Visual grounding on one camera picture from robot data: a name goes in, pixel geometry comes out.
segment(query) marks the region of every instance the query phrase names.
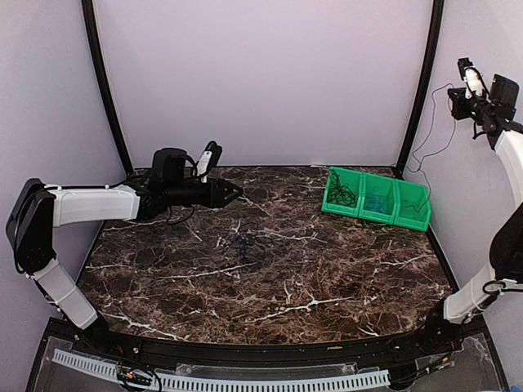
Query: marble tabletop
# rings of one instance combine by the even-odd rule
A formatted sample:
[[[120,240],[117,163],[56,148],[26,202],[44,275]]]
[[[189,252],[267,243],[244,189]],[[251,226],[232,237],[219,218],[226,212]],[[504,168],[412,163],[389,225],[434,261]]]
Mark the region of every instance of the marble tabletop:
[[[392,176],[388,168],[355,168]],[[111,329],[222,344],[407,332],[451,293],[424,233],[323,213],[325,167],[233,167],[223,209],[109,221],[78,282]],[[172,219],[189,208],[173,208]]]

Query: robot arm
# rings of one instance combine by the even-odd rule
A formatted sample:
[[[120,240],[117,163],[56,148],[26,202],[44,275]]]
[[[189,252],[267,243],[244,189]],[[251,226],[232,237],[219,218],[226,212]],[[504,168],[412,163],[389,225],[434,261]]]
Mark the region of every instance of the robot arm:
[[[6,227],[18,272],[31,278],[76,327],[96,337],[107,324],[58,262],[53,228],[85,221],[143,221],[170,206],[225,207],[243,190],[229,181],[207,178],[220,155],[216,142],[208,144],[198,163],[182,149],[161,149],[150,170],[113,186],[63,187],[28,180]],[[187,161],[193,165],[190,176]]]
[[[523,284],[523,126],[512,121],[519,91],[517,83],[494,75],[490,91],[480,72],[466,59],[458,61],[466,87],[450,88],[452,116],[474,120],[475,140],[486,135],[501,158],[512,186],[517,209],[495,235],[489,262],[458,292],[432,309],[418,334],[417,344],[426,353],[456,341],[463,324],[471,322],[504,292],[520,291]],[[476,125],[483,131],[476,132]]]

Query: white cable track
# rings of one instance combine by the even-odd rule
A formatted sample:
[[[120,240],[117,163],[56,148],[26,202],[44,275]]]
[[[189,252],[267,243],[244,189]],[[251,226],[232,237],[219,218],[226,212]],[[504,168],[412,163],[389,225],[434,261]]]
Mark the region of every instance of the white cable track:
[[[79,353],[56,349],[52,362],[102,380],[118,382],[115,361],[89,358]],[[166,392],[346,392],[390,385],[387,370],[351,376],[285,381],[213,380],[176,376],[161,371],[156,373],[162,381],[162,391]],[[149,386],[149,390],[158,390],[156,380]]]

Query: curved black frame pole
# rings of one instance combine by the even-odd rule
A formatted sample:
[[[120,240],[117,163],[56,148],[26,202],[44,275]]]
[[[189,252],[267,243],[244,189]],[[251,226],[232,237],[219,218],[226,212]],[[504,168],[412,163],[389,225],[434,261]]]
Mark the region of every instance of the curved black frame pole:
[[[96,28],[95,10],[92,0],[82,0],[83,19],[85,20],[85,28],[87,31],[87,39],[91,49],[92,63],[95,67],[96,80],[100,88],[101,99],[104,102],[105,114],[109,121],[111,133],[113,134],[114,143],[122,161],[123,170],[127,175],[133,172],[131,158],[129,151],[123,139],[122,128],[118,122],[116,109],[114,108],[113,96],[109,87],[107,73],[105,72],[104,59],[101,54],[100,39],[98,38],[98,29]]]
[[[436,48],[440,37],[441,21],[443,19],[443,6],[445,0],[434,0],[432,3],[431,26],[428,30],[427,46],[425,48],[425,57],[423,58],[422,72],[419,76],[418,90],[414,99],[412,113],[410,114],[409,125],[401,146],[400,156],[396,164],[397,170],[403,174],[407,160],[409,159],[410,150],[416,137],[419,120],[422,117],[423,106],[427,98],[428,85],[431,81],[432,66],[436,57]]]

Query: wire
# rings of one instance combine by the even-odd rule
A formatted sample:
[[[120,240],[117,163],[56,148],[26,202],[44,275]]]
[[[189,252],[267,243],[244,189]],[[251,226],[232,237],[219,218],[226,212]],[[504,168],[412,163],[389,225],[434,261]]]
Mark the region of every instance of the wire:
[[[141,175],[141,174],[131,174],[131,175],[128,176],[125,180],[120,181],[120,182],[117,182],[116,184],[109,185],[109,188],[110,188],[110,189],[112,189],[112,188],[116,188],[117,186],[123,185],[123,184],[125,184],[125,183],[127,183],[127,182],[129,182],[130,180],[133,180],[133,179],[135,179],[135,178],[143,178],[143,177],[147,178],[148,175],[149,175],[149,171],[148,171],[146,174],[144,174],[144,175]]]
[[[466,320],[467,319],[465,318],[461,322],[461,325],[463,325]],[[449,351],[447,351],[447,353],[445,353],[444,355],[439,357],[437,360],[430,362],[427,366],[424,366],[423,368],[417,370],[416,372],[413,372],[407,376],[401,377],[397,380],[393,380],[392,382],[401,383],[401,384],[403,384],[403,383],[406,384],[408,382],[414,382],[426,375],[432,374],[434,372],[438,372],[439,370],[446,368],[447,366],[449,366],[450,357],[454,354],[454,352],[458,349],[458,347],[463,343],[464,340],[465,340],[465,336],[463,335],[463,332],[462,332],[462,335],[459,337],[458,341],[450,342],[451,349]]]
[[[334,203],[339,206],[355,207],[356,195],[349,188],[348,184],[342,184],[339,174],[331,170],[329,191],[327,193],[327,203]]]
[[[477,125],[477,121],[474,120],[474,124],[472,126],[472,129],[474,130],[474,136],[472,137],[473,140],[477,139],[481,135],[486,135],[487,134],[487,132],[485,132],[485,131],[478,132],[477,128],[476,128],[476,125]]]
[[[236,250],[239,260],[244,263],[247,260],[247,254],[257,248],[262,251],[261,259],[265,260],[266,249],[273,247],[274,241],[260,233],[263,231],[259,230],[258,224],[249,222],[242,225],[237,231],[225,237],[223,253],[225,254],[231,249]]]
[[[425,140],[420,144],[419,147],[417,147],[413,152],[412,152],[412,157],[416,160],[416,162],[418,162],[419,166],[416,170],[412,170],[410,167],[408,167],[407,165],[405,165],[405,168],[413,173],[413,174],[416,174],[416,173],[419,173],[421,172],[423,174],[423,178],[425,179],[425,182],[427,183],[427,187],[428,187],[428,196],[427,196],[427,199],[421,204],[419,205],[419,207],[416,207],[416,205],[414,204],[411,204],[411,205],[408,205],[406,206],[405,208],[413,208],[416,213],[419,213],[424,207],[425,205],[427,205],[430,200],[431,200],[431,195],[432,195],[432,187],[431,187],[431,183],[429,182],[428,180],[428,177],[427,177],[427,174],[426,172],[422,169],[423,167],[423,161],[425,160],[425,158],[430,158],[430,157],[434,157],[438,154],[441,154],[443,153],[444,151],[446,151],[449,147],[450,147],[450,144],[452,143],[452,140],[454,139],[454,135],[456,134],[456,119],[453,118],[454,122],[453,122],[453,130],[452,130],[452,133],[450,134],[450,138],[449,138],[449,141],[447,142],[447,144],[445,145],[445,147],[443,147],[442,149],[438,149],[437,151],[433,152],[433,153],[429,153],[429,154],[425,154],[421,157],[421,159],[419,159],[415,153],[417,153],[426,143],[427,143],[427,140],[429,139],[429,137],[431,136],[432,134],[432,131],[434,129],[434,118],[435,118],[435,115],[436,115],[436,100],[434,99],[434,93],[439,91],[439,90],[442,90],[448,86],[452,86],[454,87],[454,85],[452,83],[447,83],[445,84],[443,87],[439,87],[437,89],[435,89],[432,93],[431,93],[431,98],[432,98],[432,102],[434,104],[433,108],[432,108],[432,120],[431,120],[431,127],[429,129],[429,132],[427,133],[427,136],[425,137]],[[449,110],[450,112],[452,112],[452,107],[450,106],[450,98],[447,100],[447,105],[449,106]]]
[[[143,381],[143,379],[146,379],[145,382],[149,382],[149,385],[143,385],[144,386],[143,388],[129,385],[129,381],[127,379],[130,378],[131,382],[136,383],[136,381],[132,380],[133,378],[136,378],[136,376],[135,376],[136,371],[143,372],[147,376],[153,376],[152,374],[149,374],[148,372],[145,372],[141,369],[134,368],[134,367],[130,367],[129,370],[124,370],[120,364],[117,364],[116,368],[117,368],[117,376],[116,376],[117,380],[122,382],[122,384],[118,384],[118,385],[120,385],[120,388],[122,388],[123,390],[126,390],[128,392],[143,392],[143,391],[149,389],[150,380],[147,379],[146,377],[140,376],[140,378],[142,378],[142,381]]]
[[[385,203],[385,197],[377,193],[379,188],[374,186],[370,191],[370,194],[367,194],[365,197],[364,209],[368,211],[379,212],[381,214],[388,214],[388,206]]]
[[[112,354],[107,354],[107,353],[104,353],[103,351],[97,349],[96,347],[94,347],[91,342],[82,334],[82,331],[79,331],[78,330],[78,333],[77,333],[77,336],[83,341],[83,343],[85,343],[91,350],[94,350],[96,351],[99,355],[101,355],[103,358],[107,358],[107,359],[113,359],[114,361],[117,361],[117,363],[131,363],[133,364],[134,366],[136,366],[135,368],[132,368],[130,369],[130,372],[135,370],[135,369],[138,369],[146,374],[148,374],[149,376],[151,377],[154,377],[156,379],[156,381],[158,382],[158,392],[162,392],[162,381],[160,380],[160,377],[158,376],[158,374],[154,371],[154,370],[151,370],[149,368],[148,365],[144,365],[143,363],[140,363],[138,361],[135,361],[135,360],[132,360],[132,359],[128,359],[128,358],[124,358],[124,357],[119,357],[118,355],[112,355]]]
[[[429,129],[429,132],[427,133],[427,136],[425,136],[425,140],[420,144],[419,147],[417,147],[413,152],[412,152],[412,156],[413,158],[416,160],[416,162],[418,162],[419,164],[419,167],[418,167],[418,170],[414,171],[414,172],[418,172],[421,168],[422,168],[422,165],[423,165],[423,161],[425,160],[425,158],[428,158],[428,157],[433,157],[437,154],[440,154],[442,153],[443,151],[445,151],[446,149],[449,148],[450,146],[450,142],[452,141],[452,139],[454,138],[454,134],[456,133],[456,119],[454,118],[454,129],[452,130],[452,134],[450,135],[450,139],[447,143],[447,145],[443,148],[443,149],[439,149],[438,151],[434,152],[434,153],[429,153],[429,154],[426,154],[426,155],[423,155],[421,159],[419,159],[417,156],[416,156],[416,153],[427,143],[428,139],[431,137],[431,134],[432,134],[432,131],[434,130],[434,120],[435,120],[435,116],[436,116],[436,100],[434,99],[434,94],[440,90],[443,90],[444,88],[448,87],[448,86],[452,86],[454,87],[454,84],[452,83],[447,83],[445,84],[443,87],[439,87],[437,89],[435,89],[432,93],[431,93],[431,98],[432,98],[432,103],[433,103],[433,106],[432,106],[432,118],[431,118],[431,127]],[[452,112],[452,108],[450,107],[450,98],[448,99],[447,101],[447,104],[449,106],[449,110],[450,112]]]
[[[169,217],[167,218],[167,220],[165,221],[165,223],[167,224],[167,226],[175,226],[175,225],[179,225],[180,223],[183,223],[183,222],[187,222],[193,215],[194,215],[194,206],[191,206],[192,210],[191,212],[189,212],[189,214],[187,216],[184,216],[183,218],[179,219],[179,220],[175,220],[173,222],[171,222],[171,218],[172,218],[172,207],[171,206],[168,206],[168,209],[169,209]]]

